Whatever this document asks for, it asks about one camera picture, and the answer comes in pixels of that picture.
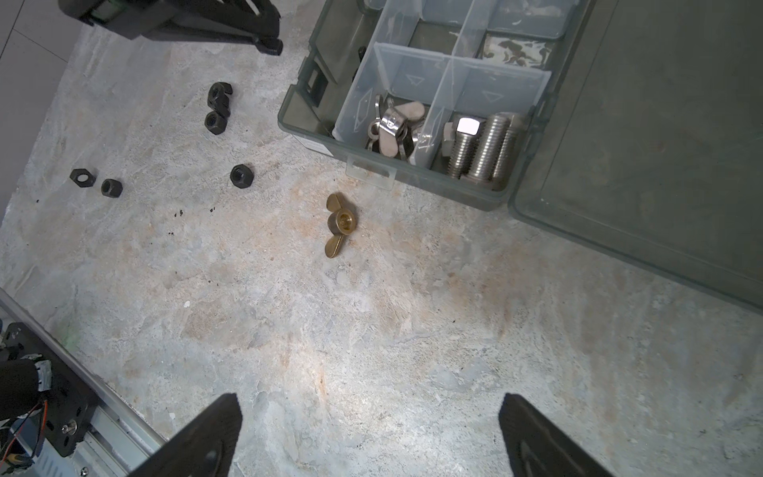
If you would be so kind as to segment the clear compartment organizer box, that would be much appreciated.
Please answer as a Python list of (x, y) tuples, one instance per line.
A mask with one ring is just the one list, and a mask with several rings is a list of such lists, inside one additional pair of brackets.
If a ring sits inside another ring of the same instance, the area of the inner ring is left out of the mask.
[[(376, 95), (427, 106), (411, 163)], [(443, 128), (526, 115), (507, 184), (447, 175)], [(762, 308), (758, 1), (329, 1), (279, 126), (381, 186), (531, 225)]]

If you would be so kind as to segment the silver wing nut front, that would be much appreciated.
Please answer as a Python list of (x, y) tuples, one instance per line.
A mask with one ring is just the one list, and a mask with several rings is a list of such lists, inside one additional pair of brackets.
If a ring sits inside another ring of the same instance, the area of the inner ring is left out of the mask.
[(427, 111), (427, 106), (419, 101), (395, 103), (392, 97), (376, 95), (366, 149), (411, 163)]

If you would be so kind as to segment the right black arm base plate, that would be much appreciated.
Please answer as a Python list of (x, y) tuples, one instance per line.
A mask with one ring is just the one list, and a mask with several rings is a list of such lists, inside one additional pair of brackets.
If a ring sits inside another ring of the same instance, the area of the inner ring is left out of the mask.
[(59, 455), (74, 454), (99, 403), (95, 391), (27, 325), (1, 335), (1, 418), (32, 423), (33, 445), (46, 439)]

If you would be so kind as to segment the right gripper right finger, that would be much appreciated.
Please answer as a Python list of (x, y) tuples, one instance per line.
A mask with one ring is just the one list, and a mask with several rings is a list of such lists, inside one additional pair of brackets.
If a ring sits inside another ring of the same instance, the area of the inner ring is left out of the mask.
[(613, 476), (519, 394), (505, 395), (498, 421), (515, 476)]

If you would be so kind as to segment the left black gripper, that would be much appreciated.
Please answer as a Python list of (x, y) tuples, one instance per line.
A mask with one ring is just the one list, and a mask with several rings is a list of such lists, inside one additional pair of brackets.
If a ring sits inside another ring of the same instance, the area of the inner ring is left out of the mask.
[(60, 0), (60, 10), (123, 38), (252, 45), (279, 56), (280, 14), (269, 1)]

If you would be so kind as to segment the silver hex bolt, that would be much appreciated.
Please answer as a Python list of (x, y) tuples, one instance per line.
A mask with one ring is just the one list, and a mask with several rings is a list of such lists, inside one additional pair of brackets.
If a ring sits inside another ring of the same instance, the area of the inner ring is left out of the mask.
[(504, 113), (488, 117), (467, 173), (469, 179), (478, 183), (490, 181), (510, 124), (511, 118)]
[(510, 123), (504, 135), (501, 150), (492, 175), (493, 190), (501, 190), (511, 175), (517, 157), (518, 144), (527, 128), (527, 117), (518, 113), (509, 115)]
[(458, 180), (466, 172), (476, 153), (484, 121), (461, 116), (445, 124), (441, 155), (447, 159), (447, 175)]

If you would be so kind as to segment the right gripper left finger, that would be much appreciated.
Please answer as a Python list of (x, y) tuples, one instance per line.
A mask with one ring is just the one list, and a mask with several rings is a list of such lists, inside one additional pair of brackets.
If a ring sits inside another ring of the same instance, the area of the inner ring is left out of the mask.
[(226, 477), (241, 429), (238, 397), (221, 395), (129, 476)]

